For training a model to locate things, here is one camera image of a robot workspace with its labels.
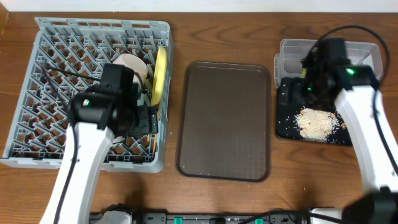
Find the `plastic box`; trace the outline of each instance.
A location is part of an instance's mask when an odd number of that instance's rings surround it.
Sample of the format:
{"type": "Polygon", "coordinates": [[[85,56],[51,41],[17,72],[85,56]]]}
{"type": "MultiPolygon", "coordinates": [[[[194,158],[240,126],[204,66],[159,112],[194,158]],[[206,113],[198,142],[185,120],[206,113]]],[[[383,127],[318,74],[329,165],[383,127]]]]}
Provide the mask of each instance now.
{"type": "MultiPolygon", "coordinates": [[[[275,86],[278,88],[284,77],[303,77],[300,61],[307,56],[316,40],[284,39],[280,42],[280,53],[274,59],[275,86]]],[[[354,65],[370,65],[380,79],[382,61],[377,44],[346,41],[348,58],[354,65]]]]}
{"type": "MultiPolygon", "coordinates": [[[[164,168],[167,105],[173,74],[174,42],[170,26],[158,21],[121,21],[109,19],[35,18],[40,27],[26,71],[6,148],[0,162],[11,167],[58,169],[62,162],[68,126],[67,113],[60,99],[51,94],[50,85],[41,77],[40,65],[100,78],[103,65],[120,54],[137,55],[147,64],[149,92],[139,104],[150,105],[157,50],[167,51],[167,71],[159,104],[159,133],[130,137],[114,144],[102,169],[108,171],[159,172],[164,168]]],[[[49,70],[61,97],[68,101],[95,82],[66,77],[49,70]]]]}

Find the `pile of grains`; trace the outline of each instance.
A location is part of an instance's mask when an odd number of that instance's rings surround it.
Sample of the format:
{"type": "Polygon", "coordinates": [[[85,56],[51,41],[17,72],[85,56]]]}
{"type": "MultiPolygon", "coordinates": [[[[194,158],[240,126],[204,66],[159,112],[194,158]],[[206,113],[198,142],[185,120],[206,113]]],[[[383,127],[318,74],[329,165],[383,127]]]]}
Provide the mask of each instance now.
{"type": "Polygon", "coordinates": [[[300,135],[308,140],[326,141],[334,128],[342,127],[335,114],[309,108],[300,111],[295,119],[300,128],[300,135]]]}

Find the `wooden table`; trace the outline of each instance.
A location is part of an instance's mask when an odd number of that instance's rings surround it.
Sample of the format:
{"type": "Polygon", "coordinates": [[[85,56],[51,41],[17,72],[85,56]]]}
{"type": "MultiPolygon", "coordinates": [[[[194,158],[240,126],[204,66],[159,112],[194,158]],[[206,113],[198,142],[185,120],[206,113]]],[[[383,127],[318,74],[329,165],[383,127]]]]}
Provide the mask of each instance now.
{"type": "MultiPolygon", "coordinates": [[[[194,179],[182,176],[175,168],[186,67],[196,60],[250,63],[263,65],[273,73],[273,59],[282,39],[316,39],[334,27],[348,24],[378,32],[392,56],[382,92],[387,118],[398,139],[398,119],[394,117],[398,111],[398,14],[12,12],[0,41],[1,154],[39,30],[35,16],[167,21],[172,28],[175,69],[165,168],[158,174],[101,172],[93,212],[121,202],[141,211],[259,213],[273,208],[342,207],[357,199],[361,195],[361,178],[352,147],[278,139],[274,125],[272,171],[265,182],[194,179]]],[[[376,42],[358,30],[344,30],[338,35],[348,40],[376,42]]],[[[274,85],[272,104],[275,105],[274,85]]],[[[0,222],[37,223],[56,177],[56,170],[13,169],[0,164],[0,222]]]]}

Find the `white background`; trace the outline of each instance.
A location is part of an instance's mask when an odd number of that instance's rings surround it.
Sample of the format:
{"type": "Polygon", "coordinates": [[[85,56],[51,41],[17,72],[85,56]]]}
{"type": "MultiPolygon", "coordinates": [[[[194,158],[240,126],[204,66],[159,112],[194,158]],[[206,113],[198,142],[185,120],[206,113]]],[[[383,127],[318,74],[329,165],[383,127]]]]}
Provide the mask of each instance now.
{"type": "Polygon", "coordinates": [[[398,12],[398,0],[0,0],[8,11],[398,12]]]}

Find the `gray basket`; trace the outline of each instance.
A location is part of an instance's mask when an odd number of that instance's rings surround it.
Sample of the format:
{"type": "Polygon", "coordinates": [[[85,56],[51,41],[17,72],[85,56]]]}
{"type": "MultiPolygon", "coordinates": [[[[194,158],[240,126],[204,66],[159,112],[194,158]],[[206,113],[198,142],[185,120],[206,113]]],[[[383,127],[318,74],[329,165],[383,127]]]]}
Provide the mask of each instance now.
{"type": "MultiPolygon", "coordinates": [[[[149,92],[139,105],[150,105],[151,83],[157,50],[167,51],[167,71],[159,105],[159,133],[129,137],[126,143],[113,145],[102,169],[107,171],[159,172],[164,167],[167,133],[167,105],[173,74],[174,41],[170,26],[157,21],[120,21],[109,19],[35,18],[40,27],[36,35],[29,66],[6,148],[0,162],[11,167],[58,169],[61,166],[68,125],[67,113],[59,107],[50,85],[42,77],[40,65],[100,78],[105,63],[124,53],[134,54],[147,64],[149,92]]],[[[66,77],[48,71],[58,95],[66,101],[96,82],[66,77]]]]}

